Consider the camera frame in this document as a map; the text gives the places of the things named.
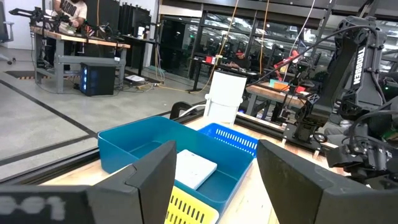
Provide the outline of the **white cylinder container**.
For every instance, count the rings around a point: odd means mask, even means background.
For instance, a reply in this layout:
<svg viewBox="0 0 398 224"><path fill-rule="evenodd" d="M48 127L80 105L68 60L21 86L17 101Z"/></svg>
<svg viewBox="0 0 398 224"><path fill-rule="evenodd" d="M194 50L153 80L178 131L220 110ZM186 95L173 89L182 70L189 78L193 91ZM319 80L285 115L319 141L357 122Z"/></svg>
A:
<svg viewBox="0 0 398 224"><path fill-rule="evenodd" d="M211 123L232 127L236 119L247 78L235 73L214 71L210 91L205 95L204 118Z"/></svg>

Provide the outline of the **yellow slotted plastic basket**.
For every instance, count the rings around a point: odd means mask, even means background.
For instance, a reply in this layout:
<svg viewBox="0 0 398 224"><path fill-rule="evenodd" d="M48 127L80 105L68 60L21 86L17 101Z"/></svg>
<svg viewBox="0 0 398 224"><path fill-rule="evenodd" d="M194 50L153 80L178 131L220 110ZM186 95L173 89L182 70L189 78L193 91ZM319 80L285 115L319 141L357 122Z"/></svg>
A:
<svg viewBox="0 0 398 224"><path fill-rule="evenodd" d="M218 219L217 210L176 186L173 187L165 224L216 224Z"/></svg>

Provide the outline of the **black robot arms set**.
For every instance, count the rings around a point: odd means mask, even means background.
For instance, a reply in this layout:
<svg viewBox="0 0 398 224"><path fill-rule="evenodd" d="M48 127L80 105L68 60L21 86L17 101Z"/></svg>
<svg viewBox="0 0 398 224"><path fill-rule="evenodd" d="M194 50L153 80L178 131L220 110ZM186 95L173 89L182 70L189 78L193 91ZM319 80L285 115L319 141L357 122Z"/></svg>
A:
<svg viewBox="0 0 398 224"><path fill-rule="evenodd" d="M73 24L68 15L57 14L55 16L50 16L39 7L35 7L33 11L15 8L9 11L9 13L13 16L28 17L30 19L29 24L31 26L35 26L37 23L40 22L43 24L44 28L46 28L46 25L48 25L48 30L52 32L59 32L59 27L61 23L66 23L68 25Z"/></svg>

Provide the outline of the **white card reader box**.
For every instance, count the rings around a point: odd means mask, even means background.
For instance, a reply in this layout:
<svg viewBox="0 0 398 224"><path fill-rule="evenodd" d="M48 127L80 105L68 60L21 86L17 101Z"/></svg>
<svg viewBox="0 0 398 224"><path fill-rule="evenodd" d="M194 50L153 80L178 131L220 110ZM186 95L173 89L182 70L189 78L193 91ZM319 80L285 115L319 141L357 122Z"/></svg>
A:
<svg viewBox="0 0 398 224"><path fill-rule="evenodd" d="M175 180L196 190L216 168L215 162L184 149L177 154Z"/></svg>

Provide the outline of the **blue slotted plastic basket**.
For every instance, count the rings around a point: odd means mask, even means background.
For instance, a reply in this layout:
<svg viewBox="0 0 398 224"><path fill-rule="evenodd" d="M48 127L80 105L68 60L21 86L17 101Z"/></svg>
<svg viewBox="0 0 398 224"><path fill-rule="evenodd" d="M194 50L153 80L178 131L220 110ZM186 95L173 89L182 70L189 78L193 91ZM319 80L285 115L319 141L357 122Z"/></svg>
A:
<svg viewBox="0 0 398 224"><path fill-rule="evenodd" d="M252 138L248 135L240 133L239 131L235 131L216 123L211 123L204 128L199 129L198 132L211 138L215 138L242 151L248 152L253 157L256 157L256 148L258 142L258 139L256 138Z"/></svg>

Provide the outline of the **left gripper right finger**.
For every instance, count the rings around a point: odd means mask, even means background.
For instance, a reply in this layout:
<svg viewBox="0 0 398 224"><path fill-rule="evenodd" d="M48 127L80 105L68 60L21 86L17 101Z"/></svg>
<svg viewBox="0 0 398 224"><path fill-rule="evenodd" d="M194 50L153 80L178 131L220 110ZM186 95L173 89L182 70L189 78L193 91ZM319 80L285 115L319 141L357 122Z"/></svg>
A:
<svg viewBox="0 0 398 224"><path fill-rule="evenodd" d="M398 224L398 189L369 188L265 139L256 151L280 224Z"/></svg>

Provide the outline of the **grey office chair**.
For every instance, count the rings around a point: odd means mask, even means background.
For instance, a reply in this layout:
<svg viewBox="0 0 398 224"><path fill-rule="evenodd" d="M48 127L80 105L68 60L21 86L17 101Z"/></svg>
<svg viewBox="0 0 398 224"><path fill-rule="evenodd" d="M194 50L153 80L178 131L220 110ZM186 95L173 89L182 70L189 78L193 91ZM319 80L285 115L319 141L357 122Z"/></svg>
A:
<svg viewBox="0 0 398 224"><path fill-rule="evenodd" d="M0 0L0 45L14 40L13 25L13 22L6 20L4 1Z"/></svg>

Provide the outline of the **person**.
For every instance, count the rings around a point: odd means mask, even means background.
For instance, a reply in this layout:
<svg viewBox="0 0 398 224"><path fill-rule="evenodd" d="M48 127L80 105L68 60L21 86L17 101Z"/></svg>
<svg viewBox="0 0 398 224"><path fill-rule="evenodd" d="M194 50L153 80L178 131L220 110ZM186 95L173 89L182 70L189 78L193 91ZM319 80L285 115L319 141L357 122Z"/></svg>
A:
<svg viewBox="0 0 398 224"><path fill-rule="evenodd" d="M64 14L69 17L68 22L61 22L60 32L72 33L76 31L85 21L88 7L85 0L53 0L52 16Z"/></svg>
<svg viewBox="0 0 398 224"><path fill-rule="evenodd" d="M250 66L250 61L246 58L244 52L241 49L238 49L228 66L233 68L248 69Z"/></svg>

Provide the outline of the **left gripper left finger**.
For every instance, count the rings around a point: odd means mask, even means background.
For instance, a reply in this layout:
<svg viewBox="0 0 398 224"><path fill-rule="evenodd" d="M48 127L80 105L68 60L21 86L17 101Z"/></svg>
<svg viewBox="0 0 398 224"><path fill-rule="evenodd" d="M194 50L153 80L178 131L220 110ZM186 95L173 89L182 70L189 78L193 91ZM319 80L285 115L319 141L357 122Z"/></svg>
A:
<svg viewBox="0 0 398 224"><path fill-rule="evenodd" d="M161 224L176 160L167 141L95 185L2 185L0 224Z"/></svg>

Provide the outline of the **grey wooden-top workbench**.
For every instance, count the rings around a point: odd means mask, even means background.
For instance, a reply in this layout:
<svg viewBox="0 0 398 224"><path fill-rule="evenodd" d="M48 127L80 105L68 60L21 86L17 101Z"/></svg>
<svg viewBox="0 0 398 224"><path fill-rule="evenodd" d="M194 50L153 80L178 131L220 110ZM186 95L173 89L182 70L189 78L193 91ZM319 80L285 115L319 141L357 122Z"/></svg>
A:
<svg viewBox="0 0 398 224"><path fill-rule="evenodd" d="M63 83L64 77L70 77L74 73L73 72L65 72L64 65L71 64L80 64L80 63L98 63L100 65L106 65L109 67L115 67L119 69L119 83L122 84L124 80L124 72L126 67L126 54L127 49L130 49L131 46L128 44L122 44L117 42L110 42L106 40L102 40L99 38L84 38L77 37L72 35L66 35L62 33L52 32L43 27L30 27L31 33L34 35L33 37L33 51L32 61L34 62L34 78L35 82L40 84L42 77L48 76L52 77L55 80L56 92L63 93ZM42 41L44 38L50 37L51 39L56 41L56 51L55 51L55 60L54 60L54 71L49 72L44 68L39 68L38 60L40 58L40 50L43 48ZM91 44L97 46L107 46L113 47L114 50L120 50L121 54L119 57L114 58L104 58L104 57L86 57L86 56L74 56L74 55L65 55L64 48L66 41L79 42L82 44Z"/></svg>

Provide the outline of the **teal plastic bin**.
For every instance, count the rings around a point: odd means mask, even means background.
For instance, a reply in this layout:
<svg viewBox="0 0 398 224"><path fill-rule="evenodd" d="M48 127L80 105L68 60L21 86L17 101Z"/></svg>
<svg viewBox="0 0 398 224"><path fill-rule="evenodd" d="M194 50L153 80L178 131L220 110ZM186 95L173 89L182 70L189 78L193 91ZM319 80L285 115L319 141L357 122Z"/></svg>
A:
<svg viewBox="0 0 398 224"><path fill-rule="evenodd" d="M223 213L255 157L171 119L155 116L100 132L101 166L112 173L169 140L176 141L178 152L188 149L217 164L215 172L196 190L179 181L175 186Z"/></svg>

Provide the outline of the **black computer tower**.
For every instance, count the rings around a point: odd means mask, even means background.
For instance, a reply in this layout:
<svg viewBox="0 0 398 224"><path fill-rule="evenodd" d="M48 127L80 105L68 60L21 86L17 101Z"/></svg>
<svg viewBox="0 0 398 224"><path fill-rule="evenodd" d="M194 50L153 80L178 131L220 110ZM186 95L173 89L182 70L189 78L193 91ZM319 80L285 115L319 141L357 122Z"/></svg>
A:
<svg viewBox="0 0 398 224"><path fill-rule="evenodd" d="M86 96L113 95L116 68L98 63L81 63L80 91Z"/></svg>

